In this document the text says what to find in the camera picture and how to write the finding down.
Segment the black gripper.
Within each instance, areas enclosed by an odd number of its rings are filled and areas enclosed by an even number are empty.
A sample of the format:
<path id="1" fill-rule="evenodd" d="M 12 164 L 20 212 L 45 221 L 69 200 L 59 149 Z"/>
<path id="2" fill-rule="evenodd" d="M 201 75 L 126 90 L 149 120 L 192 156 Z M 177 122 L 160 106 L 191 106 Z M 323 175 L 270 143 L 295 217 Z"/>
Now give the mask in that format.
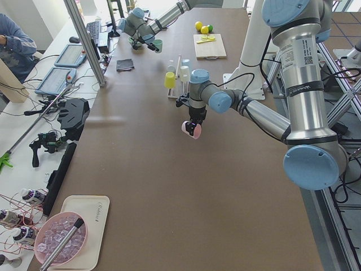
<path id="1" fill-rule="evenodd" d="M 201 100 L 194 100 L 190 97 L 190 93 L 182 94 L 175 101 L 176 107 L 185 105 L 188 107 L 188 113 L 190 116 L 190 121 L 186 122 L 186 131 L 189 135 L 194 135 L 195 124 L 202 124 L 206 118 L 206 106 L 205 103 Z"/>
<path id="2" fill-rule="evenodd" d="M 153 41 L 155 40 L 154 35 L 145 35 L 142 37 L 132 37 L 135 40 L 137 40 L 138 42 L 141 42 L 142 45 L 145 44 L 147 45 L 147 48 L 150 49 L 151 51 L 154 51 L 156 53 L 160 52 L 160 49 L 157 48 L 154 44 Z M 132 48 L 134 49 L 139 49 L 140 47 L 136 47 L 136 46 L 132 46 Z"/>

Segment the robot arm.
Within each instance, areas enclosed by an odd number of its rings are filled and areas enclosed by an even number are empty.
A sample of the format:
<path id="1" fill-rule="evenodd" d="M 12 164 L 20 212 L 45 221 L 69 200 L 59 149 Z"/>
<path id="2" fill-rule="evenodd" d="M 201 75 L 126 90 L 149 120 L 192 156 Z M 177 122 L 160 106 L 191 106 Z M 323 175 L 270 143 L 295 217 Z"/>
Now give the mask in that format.
<path id="1" fill-rule="evenodd" d="M 196 69 L 190 76 L 190 92 L 176 105 L 189 109 L 182 131 L 199 138 L 206 110 L 224 113 L 233 108 L 265 133 L 288 146 L 283 167 L 288 178 L 307 190 L 335 184 L 347 166 L 346 151 L 329 128 L 316 46 L 331 31 L 331 1 L 264 1 L 262 19 L 270 27 L 279 48 L 288 117 L 252 99 L 243 90 L 222 90 L 209 72 Z"/>
<path id="2" fill-rule="evenodd" d="M 145 44 L 147 47 L 160 53 L 161 50 L 155 45 L 155 36 L 166 27 L 177 20 L 182 14 L 190 11 L 196 6 L 213 6 L 222 7 L 223 1 L 201 1 L 201 0 L 183 0 L 178 1 L 173 7 L 165 11 L 158 18 L 151 20 L 149 23 L 145 21 L 144 11 L 136 7 L 131 10 L 127 18 L 121 18 L 116 28 L 117 33 L 126 33 L 132 38 L 132 47 L 138 49 L 137 43 Z"/>

